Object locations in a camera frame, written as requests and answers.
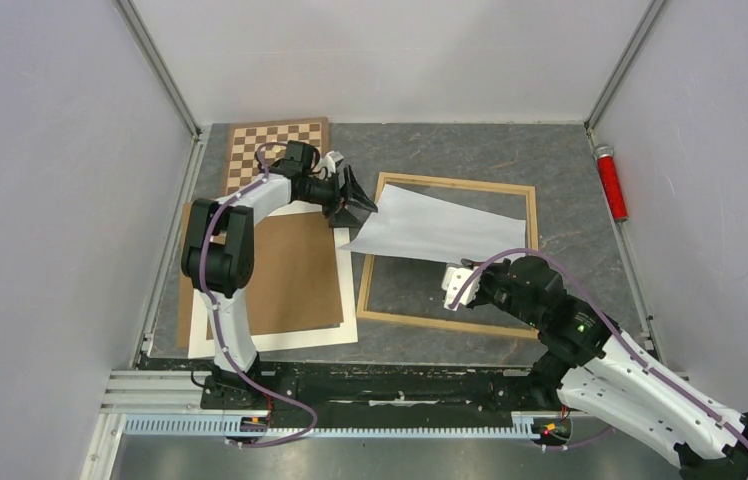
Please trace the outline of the landscape photo print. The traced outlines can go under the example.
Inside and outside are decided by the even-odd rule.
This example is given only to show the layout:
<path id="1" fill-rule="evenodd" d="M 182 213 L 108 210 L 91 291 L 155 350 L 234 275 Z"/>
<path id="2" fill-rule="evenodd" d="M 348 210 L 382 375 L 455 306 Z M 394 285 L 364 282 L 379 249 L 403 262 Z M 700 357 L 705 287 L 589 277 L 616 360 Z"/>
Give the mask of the landscape photo print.
<path id="1" fill-rule="evenodd" d="M 346 251 L 458 264 L 525 248 L 527 222 L 388 184 Z"/>

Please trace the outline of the wooden picture frame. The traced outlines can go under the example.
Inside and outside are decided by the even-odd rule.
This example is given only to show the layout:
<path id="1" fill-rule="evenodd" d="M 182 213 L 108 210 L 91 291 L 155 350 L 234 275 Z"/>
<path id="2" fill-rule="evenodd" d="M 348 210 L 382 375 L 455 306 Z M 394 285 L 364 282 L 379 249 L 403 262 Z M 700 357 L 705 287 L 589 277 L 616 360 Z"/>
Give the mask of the wooden picture frame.
<path id="1" fill-rule="evenodd" d="M 538 204 L 536 187 L 532 185 L 504 184 L 467 179 L 414 175 L 395 172 L 380 172 L 378 176 L 375 199 L 378 200 L 387 184 L 406 184 L 424 187 L 441 187 L 457 190 L 499 193 L 522 196 L 525 199 L 527 228 L 526 244 L 535 250 L 539 247 Z M 370 290 L 375 259 L 367 254 L 362 268 L 362 280 L 359 289 L 356 315 L 358 318 L 390 322 L 413 327 L 440 329 L 473 334 L 496 335 L 502 337 L 536 340 L 538 333 L 532 328 L 504 327 L 485 324 L 474 324 L 456 320 L 426 318 L 410 315 L 399 315 L 387 312 L 376 312 L 368 309 Z"/>

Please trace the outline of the red glitter microphone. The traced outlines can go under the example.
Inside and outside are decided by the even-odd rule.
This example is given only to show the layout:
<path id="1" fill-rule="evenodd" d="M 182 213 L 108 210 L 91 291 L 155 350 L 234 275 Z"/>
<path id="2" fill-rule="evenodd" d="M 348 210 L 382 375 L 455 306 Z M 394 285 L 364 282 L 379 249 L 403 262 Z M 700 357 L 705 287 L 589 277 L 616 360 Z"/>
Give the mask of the red glitter microphone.
<path id="1" fill-rule="evenodd" d="M 593 156 L 612 218 L 618 223 L 625 222 L 628 210 L 614 162 L 614 150 L 607 144 L 599 144 Z"/>

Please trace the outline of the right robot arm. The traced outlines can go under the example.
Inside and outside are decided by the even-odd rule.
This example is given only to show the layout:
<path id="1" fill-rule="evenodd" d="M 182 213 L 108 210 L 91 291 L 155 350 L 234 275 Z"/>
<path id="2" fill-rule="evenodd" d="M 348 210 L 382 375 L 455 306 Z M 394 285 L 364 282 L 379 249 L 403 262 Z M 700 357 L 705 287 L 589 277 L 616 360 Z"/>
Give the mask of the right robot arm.
<path id="1" fill-rule="evenodd" d="M 528 375 L 530 400 L 605 422 L 662 456 L 684 479 L 748 478 L 748 412 L 703 394 L 639 346 L 574 279 L 537 251 L 464 259 L 450 308 L 492 305 L 538 332 L 546 351 Z"/>

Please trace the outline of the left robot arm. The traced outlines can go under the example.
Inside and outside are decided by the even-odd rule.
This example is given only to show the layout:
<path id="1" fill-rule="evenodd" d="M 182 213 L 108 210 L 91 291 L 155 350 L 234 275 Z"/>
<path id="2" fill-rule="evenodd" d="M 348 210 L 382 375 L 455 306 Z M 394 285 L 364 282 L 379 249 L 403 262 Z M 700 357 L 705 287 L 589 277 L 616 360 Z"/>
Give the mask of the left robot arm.
<path id="1" fill-rule="evenodd" d="M 250 333 L 246 287 L 255 267 L 255 227 L 295 201 L 320 207 L 332 228 L 359 228 L 352 208 L 377 211 L 353 170 L 335 152 L 321 154 L 301 141 L 281 143 L 283 156 L 268 162 L 271 143 L 259 145 L 259 170 L 249 184 L 219 199 L 192 202 L 180 268 L 207 308 L 214 341 L 213 367 L 202 385 L 205 408 L 251 408 L 264 398 L 290 398 L 264 386 Z"/>

